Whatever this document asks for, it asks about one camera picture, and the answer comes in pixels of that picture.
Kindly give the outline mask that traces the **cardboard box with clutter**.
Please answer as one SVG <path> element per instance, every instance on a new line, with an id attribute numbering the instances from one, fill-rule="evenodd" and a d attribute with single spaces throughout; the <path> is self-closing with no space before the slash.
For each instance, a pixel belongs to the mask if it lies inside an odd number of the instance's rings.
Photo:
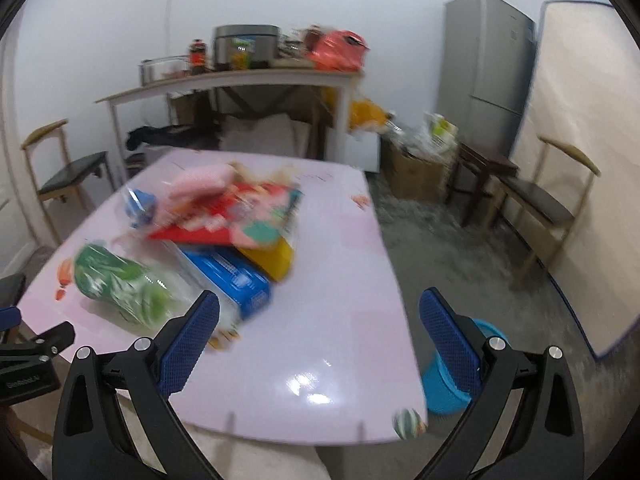
<path id="1" fill-rule="evenodd" d="M 386 116 L 381 169 L 390 192 L 401 200 L 434 202 L 458 148 L 458 128 L 439 114 L 426 112 L 410 128 L 394 113 Z"/>

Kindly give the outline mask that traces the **wooden chair on right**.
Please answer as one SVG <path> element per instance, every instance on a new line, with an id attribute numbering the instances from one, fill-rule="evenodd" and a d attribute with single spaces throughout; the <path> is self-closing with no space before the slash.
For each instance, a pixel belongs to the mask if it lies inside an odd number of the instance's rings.
<path id="1" fill-rule="evenodd" d="M 585 209 L 594 180 L 600 177 L 601 170 L 582 150 L 576 148 L 573 144 L 552 139 L 550 136 L 541 136 L 540 134 L 538 134 L 537 139 L 542 143 L 542 148 L 536 162 L 533 177 L 530 180 L 524 180 L 520 177 L 497 178 L 496 192 L 490 202 L 487 214 L 485 214 L 480 232 L 486 236 L 506 199 L 514 200 L 520 206 L 516 221 L 520 221 L 523 214 L 529 214 L 549 234 L 555 231 L 562 231 L 562 235 L 556 241 L 552 253 L 542 263 L 544 270 L 549 270 L 573 231 L 576 221 Z M 547 160 L 549 148 L 555 148 L 589 171 L 573 212 L 570 212 L 538 183 Z"/>

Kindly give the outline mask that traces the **yellow box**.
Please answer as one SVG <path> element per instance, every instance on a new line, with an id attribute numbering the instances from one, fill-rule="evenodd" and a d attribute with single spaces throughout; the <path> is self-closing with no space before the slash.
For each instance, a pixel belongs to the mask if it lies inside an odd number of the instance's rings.
<path id="1" fill-rule="evenodd" d="M 280 282 L 288 275 L 295 257 L 293 245 L 284 236 L 268 248 L 240 247 L 239 253 L 274 282 Z"/>

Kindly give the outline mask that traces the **black clothing pile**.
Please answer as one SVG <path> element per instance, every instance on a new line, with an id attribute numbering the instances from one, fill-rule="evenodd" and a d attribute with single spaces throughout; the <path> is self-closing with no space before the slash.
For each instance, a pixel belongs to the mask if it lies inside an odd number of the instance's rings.
<path id="1" fill-rule="evenodd" d="M 130 152 L 141 145 L 216 150 L 219 146 L 220 125 L 172 125 L 162 128 L 143 126 L 128 133 L 125 145 Z"/>

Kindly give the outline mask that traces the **wooden chair on left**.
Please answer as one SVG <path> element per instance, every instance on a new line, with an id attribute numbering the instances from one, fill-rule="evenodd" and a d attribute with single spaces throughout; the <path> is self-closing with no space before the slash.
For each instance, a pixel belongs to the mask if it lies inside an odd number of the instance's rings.
<path id="1" fill-rule="evenodd" d="M 110 163 L 108 162 L 106 151 L 92 153 L 78 159 L 72 159 L 70 157 L 65 131 L 67 124 L 67 119 L 50 122 L 50 124 L 35 129 L 21 144 L 21 151 L 24 155 L 27 171 L 32 181 L 32 187 L 36 193 L 38 204 L 43 213 L 44 221 L 55 243 L 58 245 L 62 243 L 62 238 L 47 210 L 47 202 L 50 202 L 50 200 L 60 200 L 62 203 L 65 203 L 66 200 L 72 196 L 78 205 L 81 206 L 85 212 L 88 212 L 89 208 L 82 197 L 80 188 L 85 180 L 91 176 L 97 177 L 98 179 L 106 177 L 111 190 L 113 192 L 116 191 L 115 179 Z M 49 138 L 58 140 L 58 149 L 60 150 L 63 165 L 59 170 L 56 170 L 55 174 L 46 182 L 40 184 L 36 177 L 32 154 L 34 154 L 38 145 Z"/>

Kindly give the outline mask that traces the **blue small wrapper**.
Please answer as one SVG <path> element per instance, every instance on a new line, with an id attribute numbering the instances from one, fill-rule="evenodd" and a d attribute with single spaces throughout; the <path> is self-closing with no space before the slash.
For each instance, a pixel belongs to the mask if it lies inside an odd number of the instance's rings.
<path id="1" fill-rule="evenodd" d="M 138 188 L 126 188 L 125 214 L 134 229 L 144 228 L 154 220 L 156 206 L 157 199 L 154 194 Z"/>

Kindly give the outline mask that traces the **glass bowl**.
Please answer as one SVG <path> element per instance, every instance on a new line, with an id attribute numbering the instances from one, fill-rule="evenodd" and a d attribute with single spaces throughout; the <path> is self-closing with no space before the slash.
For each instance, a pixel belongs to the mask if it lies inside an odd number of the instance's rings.
<path id="1" fill-rule="evenodd" d="M 140 63 L 139 68 L 142 87 L 157 81 L 183 78 L 190 74 L 189 59 L 186 55 L 147 58 Z"/>

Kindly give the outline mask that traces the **yellow plastic bag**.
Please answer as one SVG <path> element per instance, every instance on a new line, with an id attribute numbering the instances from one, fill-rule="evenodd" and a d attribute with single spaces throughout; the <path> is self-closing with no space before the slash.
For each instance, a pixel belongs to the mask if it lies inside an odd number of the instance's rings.
<path id="1" fill-rule="evenodd" d="M 335 115 L 337 107 L 337 90 L 333 87 L 322 87 L 320 99 L 326 110 Z M 359 90 L 352 90 L 349 107 L 348 130 L 368 130 L 380 133 L 387 122 L 387 112 L 364 96 Z"/>

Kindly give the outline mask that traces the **green snack bag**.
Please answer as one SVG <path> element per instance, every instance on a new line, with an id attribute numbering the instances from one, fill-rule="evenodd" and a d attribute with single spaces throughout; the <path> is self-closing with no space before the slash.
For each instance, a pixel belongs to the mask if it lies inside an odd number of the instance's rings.
<path id="1" fill-rule="evenodd" d="M 186 285 L 174 274 L 116 255 L 99 244 L 79 249 L 73 278 L 87 298 L 110 304 L 128 320 L 149 328 L 163 325 L 188 300 Z"/>

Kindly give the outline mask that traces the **wooden chair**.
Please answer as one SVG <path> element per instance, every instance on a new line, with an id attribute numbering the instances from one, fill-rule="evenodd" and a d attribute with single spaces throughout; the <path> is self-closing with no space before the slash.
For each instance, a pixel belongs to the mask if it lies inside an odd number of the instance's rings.
<path id="1" fill-rule="evenodd" d="M 542 263 L 544 270 L 549 270 L 573 231 L 576 221 L 585 209 L 594 180 L 600 177 L 601 170 L 582 150 L 576 148 L 573 144 L 552 139 L 550 136 L 541 136 L 540 134 L 538 134 L 537 139 L 542 143 L 542 148 L 536 162 L 533 177 L 530 180 L 524 180 L 520 177 L 497 178 L 496 192 L 490 202 L 487 214 L 485 214 L 480 232 L 486 236 L 506 199 L 514 200 L 520 206 L 516 221 L 520 221 L 523 214 L 529 214 L 549 234 L 555 231 L 562 231 L 562 235 L 556 241 L 552 253 Z M 589 171 L 573 212 L 570 212 L 538 183 L 547 160 L 549 148 L 555 148 Z"/>
<path id="2" fill-rule="evenodd" d="M 35 129 L 21 144 L 21 151 L 24 155 L 27 171 L 32 181 L 32 187 L 36 193 L 38 204 L 43 213 L 44 221 L 55 243 L 58 245 L 62 243 L 62 238 L 47 210 L 47 202 L 50 202 L 50 200 L 60 200 L 62 203 L 65 203 L 66 200 L 72 196 L 78 205 L 81 206 L 85 212 L 88 212 L 89 208 L 82 197 L 80 188 L 85 180 L 91 176 L 97 177 L 98 179 L 106 177 L 111 190 L 113 192 L 116 191 L 115 179 L 110 163 L 108 162 L 106 151 L 92 153 L 78 159 L 72 159 L 70 157 L 65 131 L 67 124 L 67 119 L 50 122 L 50 124 Z M 56 170 L 55 174 L 46 182 L 40 184 L 36 177 L 32 154 L 34 154 L 38 145 L 49 138 L 58 140 L 58 149 L 60 150 L 63 165 L 59 170 Z"/>

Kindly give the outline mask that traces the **dark sauce jar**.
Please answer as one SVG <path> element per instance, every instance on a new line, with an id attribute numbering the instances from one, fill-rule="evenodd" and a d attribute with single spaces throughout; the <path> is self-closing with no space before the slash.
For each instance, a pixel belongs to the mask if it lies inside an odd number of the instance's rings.
<path id="1" fill-rule="evenodd" d="M 206 43 L 201 39 L 194 39 L 189 47 L 189 63 L 192 75 L 206 72 Z"/>

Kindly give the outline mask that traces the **white mattress panel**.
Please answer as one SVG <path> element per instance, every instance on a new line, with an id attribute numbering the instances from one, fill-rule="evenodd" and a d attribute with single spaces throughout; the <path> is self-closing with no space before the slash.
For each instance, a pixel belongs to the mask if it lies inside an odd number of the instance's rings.
<path id="1" fill-rule="evenodd" d="M 512 156 L 576 217 L 567 238 L 516 228 L 601 359 L 639 324 L 639 48 L 609 4 L 542 7 Z"/>

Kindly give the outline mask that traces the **dark wooden stool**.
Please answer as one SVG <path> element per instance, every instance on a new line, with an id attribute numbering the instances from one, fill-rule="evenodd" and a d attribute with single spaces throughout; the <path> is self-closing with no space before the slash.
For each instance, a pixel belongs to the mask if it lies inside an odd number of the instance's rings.
<path id="1" fill-rule="evenodd" d="M 462 168 L 469 170 L 475 177 L 474 188 L 471 191 L 457 187 L 457 180 Z M 491 177 L 515 177 L 517 174 L 518 166 L 503 154 L 474 144 L 460 143 L 458 154 L 446 182 L 445 204 L 450 204 L 456 193 L 469 195 L 470 198 L 460 222 L 460 226 L 467 226 L 482 199 L 488 197 L 484 188 L 489 179 Z"/>

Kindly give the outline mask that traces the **blue plastic trash basket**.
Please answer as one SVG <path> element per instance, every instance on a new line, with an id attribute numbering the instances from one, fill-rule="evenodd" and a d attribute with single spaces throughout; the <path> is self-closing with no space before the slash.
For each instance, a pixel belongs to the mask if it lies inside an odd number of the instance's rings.
<path id="1" fill-rule="evenodd" d="M 422 374 L 427 409 L 442 416 L 462 412 L 482 390 L 482 357 L 474 342 L 482 346 L 487 338 L 506 340 L 506 336 L 478 318 L 463 322 L 467 328 L 473 326 L 472 342 L 449 316 L 427 314 L 421 316 L 421 321 L 435 345 L 434 358 Z"/>

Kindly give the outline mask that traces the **pickle jar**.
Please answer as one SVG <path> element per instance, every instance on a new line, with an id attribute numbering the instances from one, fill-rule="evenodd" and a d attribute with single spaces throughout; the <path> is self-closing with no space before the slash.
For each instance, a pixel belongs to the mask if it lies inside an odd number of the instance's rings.
<path id="1" fill-rule="evenodd" d="M 249 70 L 254 41 L 233 38 L 231 43 L 230 66 L 232 70 Z"/>

